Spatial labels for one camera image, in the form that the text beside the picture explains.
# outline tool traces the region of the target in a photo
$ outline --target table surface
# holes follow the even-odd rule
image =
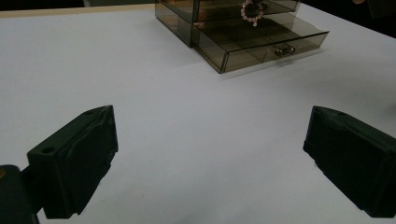
[[[359,210],[303,142],[313,105],[396,135],[396,41],[298,16],[330,30],[321,50],[219,75],[153,5],[0,13],[0,164],[25,168],[68,121],[114,105],[109,173],[80,216],[41,223],[394,223]]]

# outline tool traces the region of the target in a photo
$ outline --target screw hole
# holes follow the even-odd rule
[[[44,149],[42,150],[42,152],[43,152],[44,154],[49,154],[49,153],[53,152],[53,150],[55,150],[55,148],[53,148],[53,147],[46,147],[46,148],[44,148]]]

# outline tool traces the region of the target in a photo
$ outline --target plastic drawer organizer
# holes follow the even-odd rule
[[[295,17],[301,0],[156,0],[155,14],[219,73],[320,47],[327,33]]]

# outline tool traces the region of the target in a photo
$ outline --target bracelet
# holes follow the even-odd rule
[[[241,17],[245,21],[253,22],[253,26],[257,26],[257,21],[263,17],[264,10],[267,8],[268,6],[263,2],[254,4],[252,0],[246,0],[242,4]]]

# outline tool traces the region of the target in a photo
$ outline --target drawer handle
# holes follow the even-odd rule
[[[276,49],[275,50],[275,55],[278,57],[282,57],[288,54],[293,54],[296,51],[296,49],[292,46],[288,46],[285,49]]]

